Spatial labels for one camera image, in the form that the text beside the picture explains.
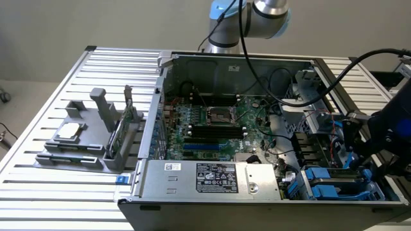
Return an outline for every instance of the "warning label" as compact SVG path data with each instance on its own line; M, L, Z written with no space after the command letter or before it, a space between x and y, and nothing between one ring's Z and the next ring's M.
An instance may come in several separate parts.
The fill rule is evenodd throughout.
M235 164L197 164L196 191L199 193L239 193Z

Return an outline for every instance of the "metal frame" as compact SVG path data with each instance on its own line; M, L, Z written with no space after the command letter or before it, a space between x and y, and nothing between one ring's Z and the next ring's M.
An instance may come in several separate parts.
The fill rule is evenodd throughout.
M228 57L228 58L239 58L240 55L235 54L193 54L193 53L187 53L187 52L175 52L175 56L189 56L195 55L195 57L204 56L204 57ZM287 61L295 61L292 58L287 56L252 56L254 59L282 59ZM311 62L311 64L316 67L318 74L320 75L323 82L326 84L331 84L335 81L335 75L332 71L328 69L326 62L320 58L311 58L311 57L304 57L299 58L300 60L306 62ZM358 110L359 108L356 107L354 101L348 97L347 92L344 91L342 85L339 84L336 88L332 90L332 99L334 99L334 104L336 105L338 111L343 111L347 113L351 110ZM267 206L271 208L270 212L266 212L271 215L278 213L278 208L276 206L279 205L294 205L298 206L295 209L300 209L304 207L304 205L311 205L312 210L318 210L322 206L330 205L328 209L332 210L339 206L344 206L346 212L350 214L350 216L355 215L362 210L362 212L358 213L358 216L368 216L368 226L376 224L380 220L395 220L399 215L402 215L404 212L410 210L407 207L408 201L404 198L403 194L400 193L398 196L400 198L400 201L390 201L390 202L380 202L380 201L278 201L278 200L235 200L235 199L210 199L210 198L201 198L201 199L187 199L187 198L180 198L180 197L164 197L164 198L151 198L151 197L144 197L141 196L141 188L144 188L144 184L149 182L145 181L145 175L147 175L147 170L137 172L139 177L137 180L135 180L135 187L133 193L131 196L125 197L124 199L119 200L119 207L121 209L121 212L124 213L125 217L131 221L132 225L139 227L141 230L157 230L165 228L164 225L168 227L168 225L175 225L175 220L179 220L179 213L187 213L185 218L187 220L195 220L196 224L200 225L200 230L203 225L207 224L207 220L201 219L199 216L192 215L195 211L199 211L200 209L204 208L203 204L207 203L211 205L230 205L222 208L222 210L226 211L226 213L234 214L236 209L242 209L242 205L246 204L251 210L260 208L263 206ZM394 188L395 192L400 192L398 186L395 185L394 182L388 182L390 186ZM383 206L384 208L390 209L391 212L384 213L384 215L372 215L372 209L375 206ZM216 206L210 206L208 207L208 213L219 213L220 208ZM288 216L294 216L294 211L287 210ZM312 221L315 220L315 214L307 215L304 221L307 224L312 225ZM263 223L267 222L268 225L274 225L270 223L270 221L264 221L263 219L258 218L255 215L251 216L252 219L256 219L256 223ZM220 222L220 227L227 225L227 222L224 219L215 218L215 221L219 223ZM180 227L181 229L185 229L189 227L189 224L193 224L191 222L184 222L184 225ZM284 226L284 224L290 225L290 221L284 220L282 222L276 222L276 225ZM177 229L177 226L168 227L169 229ZM247 230L251 228L251 226L247 226L244 224L230 224L228 229L236 229L236 230ZM356 226L351 225L351 229L358 230L364 228L363 224L358 224Z
M96 85L107 89L108 101L120 99L121 102L124 99L116 92L123 94L125 84L135 86L139 89L137 92L133 90L135 106L137 110L144 110L147 119L155 86L152 79L160 75L156 70L157 56L159 51L101 47L81 54L0 162L0 230L132 230L115 203L116 199L128 195L131 186L115 185L116 175L35 169L31 164L35 161L33 152L41 151L44 139L53 134L65 117L60 109L65 100L87 100L88 92ZM287 56L296 59L323 58L335 75L351 62L348 58ZM354 69L342 81L347 93L358 94L351 98L367 114L380 109L387 102L379 88L367 80L368 77ZM123 175L129 176L133 171L139 146L136 142Z

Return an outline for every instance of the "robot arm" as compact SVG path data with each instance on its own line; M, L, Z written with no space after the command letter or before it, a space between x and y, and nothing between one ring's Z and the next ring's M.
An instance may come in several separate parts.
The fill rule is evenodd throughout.
M239 0L231 3L232 0L214 0L211 4L207 53L240 52ZM287 0L254 0L250 3L243 1L242 14L246 37L268 39L286 31L291 10Z
M370 131L366 142L359 132L364 126ZM343 121L343 136L346 149L359 155L350 168L358 169L372 154L387 150L394 157L378 167L375 178L404 176L411 181L411 81L372 116L356 112L348 114Z

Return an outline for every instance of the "slotted metal platform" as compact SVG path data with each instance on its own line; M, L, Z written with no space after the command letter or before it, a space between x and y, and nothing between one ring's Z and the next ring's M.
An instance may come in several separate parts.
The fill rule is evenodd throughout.
M123 88L131 85L135 107L147 116L159 77L157 55L159 51L100 47L83 53L0 162L0 230L132 230L115 203L131 186L115 185L116 175L39 169L32 164L67 116L68 101L83 100L87 107L96 107L88 95L93 87L105 88L107 100L124 108ZM351 62L347 58L323 58L336 75ZM390 99L362 65L348 73L342 85L367 114ZM137 149L135 142L124 175L136 165Z

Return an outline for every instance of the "blue pcie slot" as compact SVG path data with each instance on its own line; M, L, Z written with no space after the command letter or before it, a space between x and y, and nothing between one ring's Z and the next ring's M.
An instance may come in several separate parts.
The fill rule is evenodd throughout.
M185 150L219 150L219 145L203 145L203 144L184 144L183 149Z

